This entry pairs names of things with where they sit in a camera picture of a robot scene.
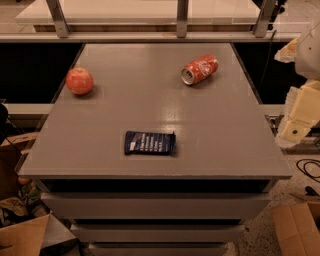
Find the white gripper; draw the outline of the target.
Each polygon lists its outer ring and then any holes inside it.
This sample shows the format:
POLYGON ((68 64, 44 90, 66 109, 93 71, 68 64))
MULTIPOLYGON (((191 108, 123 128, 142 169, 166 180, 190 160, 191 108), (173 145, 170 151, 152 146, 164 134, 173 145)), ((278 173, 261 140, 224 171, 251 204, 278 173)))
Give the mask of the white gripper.
POLYGON ((320 121, 320 16, 310 22, 299 39, 292 39, 278 50, 274 59, 282 63, 295 61, 296 73, 313 79, 300 88, 291 87, 286 96, 275 142, 281 148, 291 148, 320 121))

